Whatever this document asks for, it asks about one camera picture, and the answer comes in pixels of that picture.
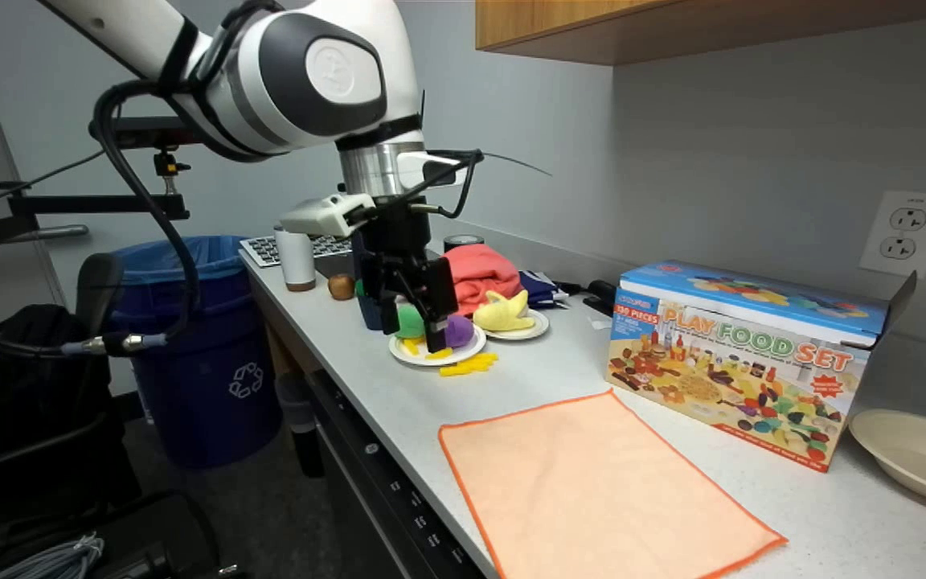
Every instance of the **blue recycling bin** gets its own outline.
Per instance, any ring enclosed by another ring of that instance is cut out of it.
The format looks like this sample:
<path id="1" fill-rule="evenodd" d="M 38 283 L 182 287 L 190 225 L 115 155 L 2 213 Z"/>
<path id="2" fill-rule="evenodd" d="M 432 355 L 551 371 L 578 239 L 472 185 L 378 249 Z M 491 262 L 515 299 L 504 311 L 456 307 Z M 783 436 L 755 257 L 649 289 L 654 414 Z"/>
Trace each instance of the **blue recycling bin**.
<path id="1" fill-rule="evenodd" d="M 167 458 L 182 471 L 234 463 L 273 442 L 282 411 L 264 316 L 251 299 L 241 239 L 188 239 L 201 273 L 190 328 L 167 348 L 134 355 L 141 403 Z M 182 309 L 182 269 L 167 240 L 115 250 L 115 332 L 167 332 Z"/>

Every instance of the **cardboard box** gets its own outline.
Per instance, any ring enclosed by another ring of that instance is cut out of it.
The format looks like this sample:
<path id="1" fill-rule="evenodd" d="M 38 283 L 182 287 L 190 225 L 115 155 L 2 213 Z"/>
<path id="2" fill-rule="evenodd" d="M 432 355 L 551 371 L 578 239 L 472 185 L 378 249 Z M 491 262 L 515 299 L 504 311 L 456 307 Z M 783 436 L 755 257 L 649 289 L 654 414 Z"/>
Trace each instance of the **cardboard box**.
<path id="1" fill-rule="evenodd" d="M 646 265 L 620 276 L 608 378 L 828 473 L 889 316 L 804 287 Z"/>

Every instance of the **wall socket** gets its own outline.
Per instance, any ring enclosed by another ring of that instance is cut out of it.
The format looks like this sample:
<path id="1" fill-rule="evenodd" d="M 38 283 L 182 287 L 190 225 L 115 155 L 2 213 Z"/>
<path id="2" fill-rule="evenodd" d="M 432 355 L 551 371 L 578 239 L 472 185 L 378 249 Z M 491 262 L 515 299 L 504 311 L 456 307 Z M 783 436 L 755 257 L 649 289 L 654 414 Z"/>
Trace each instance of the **wall socket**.
<path id="1" fill-rule="evenodd" d="M 926 273 L 926 192 L 889 191 L 880 197 L 860 265 L 899 276 Z"/>

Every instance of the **white countertop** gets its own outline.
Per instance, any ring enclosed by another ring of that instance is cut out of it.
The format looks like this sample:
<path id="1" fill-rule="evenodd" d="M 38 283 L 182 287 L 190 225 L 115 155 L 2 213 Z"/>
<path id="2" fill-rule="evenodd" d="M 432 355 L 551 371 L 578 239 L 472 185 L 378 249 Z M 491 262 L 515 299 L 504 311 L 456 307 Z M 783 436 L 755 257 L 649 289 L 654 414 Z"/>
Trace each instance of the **white countertop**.
<path id="1" fill-rule="evenodd" d="M 356 302 L 335 302 L 325 283 L 287 294 L 276 268 L 255 269 L 255 276 L 445 525 L 491 576 L 490 550 L 445 461 L 437 427 L 610 391 L 604 379 L 608 318 L 581 302 L 552 309 L 547 337 L 490 340 L 497 355 L 490 372 L 447 379 L 437 371 L 398 363 L 389 337 L 363 328 Z M 620 391 L 620 398 L 744 510 L 789 539 L 789 546 L 737 576 L 926 579 L 926 502 L 890 483 L 849 436 L 832 471 L 813 473 L 632 393 Z"/>

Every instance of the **wooden cabinet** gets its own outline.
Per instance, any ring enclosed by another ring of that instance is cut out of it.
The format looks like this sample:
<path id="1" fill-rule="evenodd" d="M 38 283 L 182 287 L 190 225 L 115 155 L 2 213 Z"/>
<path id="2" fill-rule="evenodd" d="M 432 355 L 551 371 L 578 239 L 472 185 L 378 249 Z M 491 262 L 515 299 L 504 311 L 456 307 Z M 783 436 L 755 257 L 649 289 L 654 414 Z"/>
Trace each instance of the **wooden cabinet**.
<path id="1" fill-rule="evenodd" d="M 926 19 L 926 0 L 477 0 L 477 50 L 626 66 Z"/>

